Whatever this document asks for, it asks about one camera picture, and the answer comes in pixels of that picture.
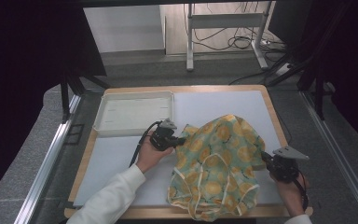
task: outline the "white plastic tray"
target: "white plastic tray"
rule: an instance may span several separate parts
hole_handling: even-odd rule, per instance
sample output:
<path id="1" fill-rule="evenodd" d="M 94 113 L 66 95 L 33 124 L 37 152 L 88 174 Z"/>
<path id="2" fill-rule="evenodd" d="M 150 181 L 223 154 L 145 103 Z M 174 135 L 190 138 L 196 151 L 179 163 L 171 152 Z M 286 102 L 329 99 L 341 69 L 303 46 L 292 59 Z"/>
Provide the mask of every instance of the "white plastic tray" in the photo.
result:
<path id="1" fill-rule="evenodd" d="M 172 105 L 171 91 L 106 94 L 93 128 L 100 136 L 142 135 L 156 121 L 173 120 Z"/>

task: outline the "gray floor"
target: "gray floor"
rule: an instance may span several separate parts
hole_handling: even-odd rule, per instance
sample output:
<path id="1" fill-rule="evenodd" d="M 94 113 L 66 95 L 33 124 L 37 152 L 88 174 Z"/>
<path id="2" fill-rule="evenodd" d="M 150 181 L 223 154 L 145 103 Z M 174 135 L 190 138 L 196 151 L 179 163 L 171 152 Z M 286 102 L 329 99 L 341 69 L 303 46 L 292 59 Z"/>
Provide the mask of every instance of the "gray floor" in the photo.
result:
<path id="1" fill-rule="evenodd" d="M 242 54 L 210 54 L 196 56 L 195 70 L 186 71 L 185 57 L 164 57 L 155 54 L 103 54 L 108 77 L 101 80 L 113 87 L 227 85 L 231 81 L 260 72 L 252 52 Z M 300 161 L 300 170 L 310 181 L 310 205 L 313 223 L 358 223 L 358 202 L 329 151 L 299 92 L 298 76 L 268 88 L 290 146 L 310 156 Z M 234 84 L 257 84 L 263 79 L 254 76 Z M 82 79 L 87 91 L 75 115 L 74 129 L 83 127 L 77 136 L 69 136 L 42 192 L 31 223 L 58 223 L 64 220 L 63 209 L 80 163 L 91 124 L 98 110 L 103 89 Z M 350 166 L 358 177 L 358 134 L 324 97 L 325 122 L 335 136 Z M 21 148 L 16 160 L 0 183 L 0 224 L 13 223 L 32 186 L 62 118 L 61 90 L 55 87 L 45 94 L 39 119 Z M 283 223 L 286 218 L 259 218 L 257 223 Z"/>

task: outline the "metal frame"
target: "metal frame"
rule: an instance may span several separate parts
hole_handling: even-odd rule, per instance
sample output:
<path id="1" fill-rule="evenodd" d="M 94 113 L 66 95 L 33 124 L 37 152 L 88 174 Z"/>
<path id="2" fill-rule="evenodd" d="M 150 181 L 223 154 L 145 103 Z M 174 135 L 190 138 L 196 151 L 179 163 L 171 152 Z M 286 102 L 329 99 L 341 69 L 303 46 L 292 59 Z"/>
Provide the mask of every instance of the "metal frame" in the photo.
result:
<path id="1" fill-rule="evenodd" d="M 70 116 L 66 123 L 62 123 L 55 136 L 54 139 L 48 149 L 48 153 L 46 154 L 45 159 L 34 179 L 34 183 L 31 186 L 30 191 L 28 192 L 27 197 L 25 198 L 24 203 L 22 204 L 22 208 L 17 215 L 15 220 L 15 224 L 26 224 L 30 221 L 32 214 L 36 208 L 37 202 L 39 200 L 40 194 L 42 193 L 43 188 L 45 187 L 46 182 L 48 181 L 48 176 L 50 171 L 52 170 L 54 163 L 61 151 L 63 141 L 65 136 L 69 131 L 69 127 L 72 124 L 74 119 L 74 113 L 77 110 L 77 106 L 81 100 L 80 96 L 75 95 L 72 98 L 72 101 L 69 105 L 70 107 Z"/>
<path id="2" fill-rule="evenodd" d="M 336 161 L 338 168 L 340 169 L 355 199 L 358 202 L 358 177 L 356 173 L 352 170 L 351 165 L 339 147 L 336 139 L 331 134 L 327 124 L 319 118 L 318 114 L 313 109 L 314 106 L 310 94 L 301 91 L 300 96 L 303 98 L 306 107 L 308 108 L 310 115 L 313 118 L 313 121 L 315 121 L 315 124 L 322 137 L 324 138 L 324 141 L 327 144 L 327 147 L 329 148 L 334 160 Z"/>
<path id="3" fill-rule="evenodd" d="M 193 50 L 193 29 L 212 29 L 212 28 L 237 28 L 237 27 L 259 27 L 258 34 L 251 45 L 255 56 L 262 70 L 267 70 L 269 66 L 260 50 L 260 42 L 266 28 L 271 1 L 268 1 L 266 10 L 263 13 L 245 14 L 214 14 L 214 15 L 193 15 L 192 6 L 188 4 L 187 14 L 187 71 L 194 70 L 194 50 Z"/>

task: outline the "white sleeve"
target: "white sleeve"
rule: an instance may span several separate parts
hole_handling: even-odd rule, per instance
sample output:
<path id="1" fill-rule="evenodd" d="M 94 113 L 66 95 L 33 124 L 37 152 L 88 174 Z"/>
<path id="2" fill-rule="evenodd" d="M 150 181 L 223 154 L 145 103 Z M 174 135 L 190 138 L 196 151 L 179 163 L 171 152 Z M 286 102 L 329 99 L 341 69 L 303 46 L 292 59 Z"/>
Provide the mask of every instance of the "white sleeve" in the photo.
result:
<path id="1" fill-rule="evenodd" d="M 292 217 L 287 220 L 284 224 L 311 224 L 310 217 L 307 214 Z"/>
<path id="2" fill-rule="evenodd" d="M 115 223 L 129 208 L 135 198 L 135 191 L 144 182 L 144 174 L 133 164 L 125 172 L 113 176 L 103 189 L 69 218 L 67 224 Z"/>

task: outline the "yellow floral cloth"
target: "yellow floral cloth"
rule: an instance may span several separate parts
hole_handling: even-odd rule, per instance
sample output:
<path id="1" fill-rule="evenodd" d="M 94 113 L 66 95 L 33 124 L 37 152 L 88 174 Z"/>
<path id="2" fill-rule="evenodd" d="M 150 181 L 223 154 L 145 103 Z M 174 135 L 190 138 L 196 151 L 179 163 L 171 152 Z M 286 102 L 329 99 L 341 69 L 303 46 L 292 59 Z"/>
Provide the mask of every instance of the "yellow floral cloth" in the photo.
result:
<path id="1" fill-rule="evenodd" d="M 262 165 L 263 139 L 244 119 L 225 115 L 201 128 L 186 125 L 176 148 L 168 203 L 188 209 L 195 220 L 241 216 L 256 205 L 253 166 Z"/>

